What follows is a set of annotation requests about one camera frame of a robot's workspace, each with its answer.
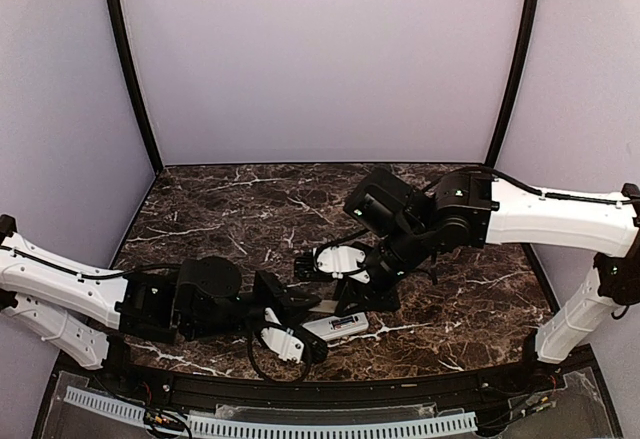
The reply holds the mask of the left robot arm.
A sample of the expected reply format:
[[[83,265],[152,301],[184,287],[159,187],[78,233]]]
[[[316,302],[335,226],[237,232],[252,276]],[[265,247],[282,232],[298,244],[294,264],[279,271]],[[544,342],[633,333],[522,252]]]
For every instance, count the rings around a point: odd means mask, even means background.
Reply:
[[[113,356],[114,338],[78,320],[140,339],[173,343],[222,334],[246,333],[279,359],[308,364],[324,361],[325,340],[302,321],[320,299],[296,294],[265,271],[241,292],[242,276],[229,260],[209,256],[180,264],[136,266],[127,271],[95,268],[35,246],[1,217],[1,313],[22,322],[120,395],[141,386],[140,371]]]

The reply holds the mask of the grey battery cover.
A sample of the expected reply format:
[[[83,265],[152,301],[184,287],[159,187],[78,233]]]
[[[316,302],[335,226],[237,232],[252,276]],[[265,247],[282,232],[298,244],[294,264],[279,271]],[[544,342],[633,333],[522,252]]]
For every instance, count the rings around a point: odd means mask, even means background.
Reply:
[[[313,313],[334,315],[337,305],[338,302],[334,300],[321,300],[317,305],[311,307],[309,311]]]

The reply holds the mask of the white remote control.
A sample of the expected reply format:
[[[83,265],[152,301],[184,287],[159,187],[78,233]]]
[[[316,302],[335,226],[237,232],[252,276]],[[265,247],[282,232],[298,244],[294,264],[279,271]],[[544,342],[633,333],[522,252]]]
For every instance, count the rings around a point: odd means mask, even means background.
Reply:
[[[324,317],[306,322],[303,327],[325,342],[331,342],[366,331],[369,321],[365,313],[356,313],[344,317]]]

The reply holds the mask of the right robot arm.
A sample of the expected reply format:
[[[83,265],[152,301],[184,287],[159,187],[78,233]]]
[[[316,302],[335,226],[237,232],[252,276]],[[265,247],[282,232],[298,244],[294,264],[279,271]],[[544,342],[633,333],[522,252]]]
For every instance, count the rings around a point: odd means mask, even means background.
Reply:
[[[338,246],[319,270],[356,281],[356,297],[379,296],[426,259],[459,247],[530,243],[594,252],[577,292],[528,341],[510,372],[521,393],[534,391],[549,364],[571,350],[618,309],[639,302],[639,188],[580,193],[535,188],[483,166],[443,175],[421,191],[376,169],[348,197],[345,212],[379,237],[368,252]]]

